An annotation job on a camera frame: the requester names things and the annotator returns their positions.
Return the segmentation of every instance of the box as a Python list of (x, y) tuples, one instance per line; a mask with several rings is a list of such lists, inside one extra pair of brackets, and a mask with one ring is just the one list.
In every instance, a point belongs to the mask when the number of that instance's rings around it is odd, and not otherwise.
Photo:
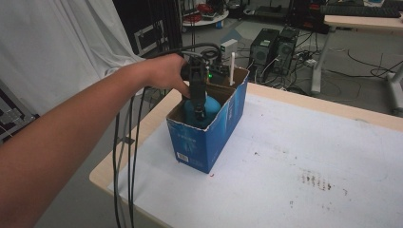
[(169, 112), (166, 122), (178, 162), (210, 172), (242, 116), (248, 73), (246, 69), (235, 68), (232, 86), (228, 78), (222, 85), (207, 85), (207, 94), (221, 104), (221, 110), (205, 129), (184, 123), (184, 100)]

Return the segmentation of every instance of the floor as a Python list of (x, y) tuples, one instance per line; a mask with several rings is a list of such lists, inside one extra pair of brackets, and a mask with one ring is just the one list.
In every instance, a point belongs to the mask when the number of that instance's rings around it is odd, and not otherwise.
[[(248, 48), (262, 28), (281, 30), (282, 25), (278, 22), (256, 19), (240, 21), (228, 19), (222, 29), (216, 29), (214, 25), (195, 28), (196, 42), (221, 44), (231, 38), (235, 38), (239, 40), (239, 48)], [(328, 52), (328, 58), (324, 63), (322, 91), (315, 97), (388, 115), (393, 114), (390, 102), (391, 97), (384, 80), (346, 77), (331, 71), (339, 71), (350, 75), (370, 75), (370, 71), (375, 68), (374, 66), (392, 67), (403, 60), (403, 56), (392, 54), (396, 48), (400, 50), (403, 48), (402, 43), (398, 42), (401, 37), (396, 38), (389, 35), (391, 41), (382, 42), (382, 50), (379, 51), (376, 49), (380, 48), (378, 38), (381, 34), (363, 32), (357, 39), (353, 39), (349, 36), (349, 32), (341, 30), (331, 43), (331, 50)], [(191, 30), (183, 34), (185, 46), (191, 44), (191, 34)], [(298, 42), (302, 42), (306, 37), (307, 35), (301, 36)], [(298, 50), (315, 50), (316, 45), (320, 49), (323, 43), (324, 35), (319, 34), (317, 38), (314, 35), (301, 44)], [(352, 57), (374, 66), (366, 66), (352, 60), (347, 55), (348, 50)], [(244, 57), (248, 55), (248, 50), (242, 51), (236, 60), (236, 64), (239, 67), (247, 67), (248, 59)], [(374, 70), (374, 72), (382, 73), (382, 70)], [(296, 86), (307, 94), (310, 94), (311, 74), (312, 70), (308, 66), (303, 66), (297, 71)], [(287, 80), (291, 79), (294, 78), (286, 78), (285, 83), (279, 84), (278, 87), (287, 86)], [(139, 98), (135, 101), (135, 106), (138, 105)], [(113, 128), (114, 124), (112, 123), (94, 151), (50, 205), (35, 227), (116, 227), (113, 198), (108, 193), (95, 187), (88, 180), (92, 169), (112, 149)], [(146, 219), (135, 219), (138, 227), (154, 227)]]

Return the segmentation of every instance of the white cloth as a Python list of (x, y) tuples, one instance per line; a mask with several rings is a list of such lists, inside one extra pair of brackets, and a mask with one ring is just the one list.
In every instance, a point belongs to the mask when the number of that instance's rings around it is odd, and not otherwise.
[(0, 2), (0, 79), (35, 113), (142, 60), (111, 0)]

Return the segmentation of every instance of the desk leg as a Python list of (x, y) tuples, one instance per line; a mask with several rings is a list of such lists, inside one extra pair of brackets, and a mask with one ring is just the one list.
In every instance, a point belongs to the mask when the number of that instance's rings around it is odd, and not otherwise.
[(330, 27), (329, 33), (326, 36), (325, 44), (324, 44), (323, 49), (322, 49), (322, 51), (320, 53), (319, 60), (314, 65), (314, 70), (313, 70), (313, 73), (312, 73), (311, 94), (319, 94), (320, 93), (320, 81), (321, 81), (321, 78), (322, 78), (322, 65), (323, 65), (323, 61), (326, 58), (329, 41), (334, 36), (335, 32), (336, 32), (336, 28), (335, 27)]
[(400, 84), (403, 80), (403, 65), (395, 74), (388, 73), (387, 79), (393, 96), (393, 110), (403, 113), (403, 91)]

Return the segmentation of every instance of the white label on box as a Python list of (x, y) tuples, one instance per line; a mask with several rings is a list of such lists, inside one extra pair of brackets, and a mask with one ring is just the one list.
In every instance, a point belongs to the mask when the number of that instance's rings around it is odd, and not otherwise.
[(187, 158), (187, 156), (177, 152), (178, 158), (181, 160), (184, 160), (185, 162), (189, 162), (189, 159)]

